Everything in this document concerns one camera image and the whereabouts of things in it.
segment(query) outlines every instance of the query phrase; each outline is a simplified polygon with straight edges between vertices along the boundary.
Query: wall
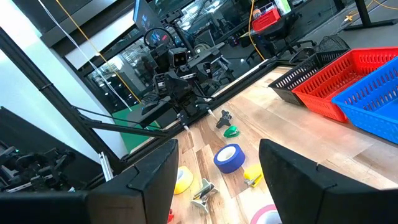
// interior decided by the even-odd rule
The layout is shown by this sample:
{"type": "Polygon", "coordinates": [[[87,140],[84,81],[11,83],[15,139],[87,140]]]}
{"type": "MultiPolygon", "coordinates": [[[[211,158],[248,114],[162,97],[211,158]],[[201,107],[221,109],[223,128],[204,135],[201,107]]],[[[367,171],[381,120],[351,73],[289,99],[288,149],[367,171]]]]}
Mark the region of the wall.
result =
{"type": "MultiPolygon", "coordinates": [[[[109,115],[94,96],[83,87],[84,84],[78,81],[76,74],[67,70],[59,58],[44,45],[39,39],[38,30],[11,0],[0,0],[0,26],[71,104],[109,115]]],[[[99,162],[98,155],[92,147],[2,52],[0,52],[0,71],[0,106],[6,107],[70,147],[99,162]]],[[[89,117],[106,123],[114,123],[108,118],[91,114],[89,117]]],[[[96,130],[96,132],[116,155],[122,157],[127,154],[119,133],[103,130],[96,130]]]]}

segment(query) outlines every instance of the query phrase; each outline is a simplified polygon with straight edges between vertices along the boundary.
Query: red basket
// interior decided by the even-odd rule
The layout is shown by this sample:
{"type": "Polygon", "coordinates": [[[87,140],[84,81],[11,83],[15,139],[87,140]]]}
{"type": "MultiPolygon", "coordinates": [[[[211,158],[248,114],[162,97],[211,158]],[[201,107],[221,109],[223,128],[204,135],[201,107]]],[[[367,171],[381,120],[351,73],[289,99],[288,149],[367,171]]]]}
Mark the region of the red basket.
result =
{"type": "Polygon", "coordinates": [[[274,6],[273,9],[266,12],[260,18],[258,18],[252,22],[253,30],[256,32],[260,32],[260,31],[264,30],[265,28],[276,23],[279,19],[280,19],[280,15],[279,15],[278,8],[276,6],[274,6]]]}
{"type": "Polygon", "coordinates": [[[398,47],[350,50],[292,92],[310,110],[347,122],[347,117],[331,99],[396,56],[398,47]]]}

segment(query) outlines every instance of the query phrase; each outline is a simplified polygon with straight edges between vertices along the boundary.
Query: metal clamp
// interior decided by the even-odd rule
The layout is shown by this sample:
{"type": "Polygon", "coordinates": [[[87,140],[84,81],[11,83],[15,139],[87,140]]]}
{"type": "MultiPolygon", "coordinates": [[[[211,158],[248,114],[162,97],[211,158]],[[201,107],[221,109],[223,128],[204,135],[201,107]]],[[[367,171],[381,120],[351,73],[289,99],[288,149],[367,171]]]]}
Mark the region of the metal clamp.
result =
{"type": "Polygon", "coordinates": [[[221,111],[221,118],[217,122],[216,127],[218,129],[222,128],[224,125],[231,126],[231,123],[229,122],[232,119],[231,114],[228,111],[221,111]]]}
{"type": "Polygon", "coordinates": [[[201,180],[201,184],[202,184],[202,188],[201,188],[201,190],[199,190],[198,193],[195,194],[195,196],[193,197],[192,203],[195,206],[203,209],[206,212],[206,214],[208,214],[209,210],[208,210],[208,206],[207,206],[207,201],[208,201],[209,197],[212,196],[213,194],[217,193],[218,190],[216,189],[214,184],[212,184],[211,182],[207,181],[204,178],[201,180]]]}

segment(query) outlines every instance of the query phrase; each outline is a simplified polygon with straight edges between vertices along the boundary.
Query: pink object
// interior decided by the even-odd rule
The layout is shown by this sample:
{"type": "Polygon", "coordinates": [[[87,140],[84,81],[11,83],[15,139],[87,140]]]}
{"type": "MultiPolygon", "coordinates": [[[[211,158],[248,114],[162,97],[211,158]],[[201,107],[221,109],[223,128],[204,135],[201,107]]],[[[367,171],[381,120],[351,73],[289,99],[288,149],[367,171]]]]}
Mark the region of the pink object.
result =
{"type": "Polygon", "coordinates": [[[280,224],[280,216],[275,205],[267,205],[254,214],[250,224],[280,224]]]}

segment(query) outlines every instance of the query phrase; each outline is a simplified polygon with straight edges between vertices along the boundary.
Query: plastic basket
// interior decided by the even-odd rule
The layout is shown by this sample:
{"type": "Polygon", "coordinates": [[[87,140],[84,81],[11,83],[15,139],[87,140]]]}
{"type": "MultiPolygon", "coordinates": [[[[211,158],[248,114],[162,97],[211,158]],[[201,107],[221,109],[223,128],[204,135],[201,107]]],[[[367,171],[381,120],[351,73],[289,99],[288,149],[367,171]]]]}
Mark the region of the plastic basket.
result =
{"type": "Polygon", "coordinates": [[[332,99],[357,127],[398,144],[398,58],[332,99]]]}
{"type": "Polygon", "coordinates": [[[266,13],[260,16],[260,18],[256,19],[255,21],[252,22],[253,30],[256,32],[260,32],[264,30],[265,28],[273,25],[280,19],[279,11],[276,6],[271,2],[264,6],[265,8],[267,7],[272,7],[271,10],[266,9],[266,13]]]}
{"type": "Polygon", "coordinates": [[[315,53],[273,81],[268,87],[271,87],[284,101],[304,105],[300,98],[292,93],[292,90],[347,51],[348,49],[315,53]]]}
{"type": "Polygon", "coordinates": [[[347,117],[331,99],[397,55],[397,47],[350,50],[292,92],[310,110],[347,122],[347,117]]]}

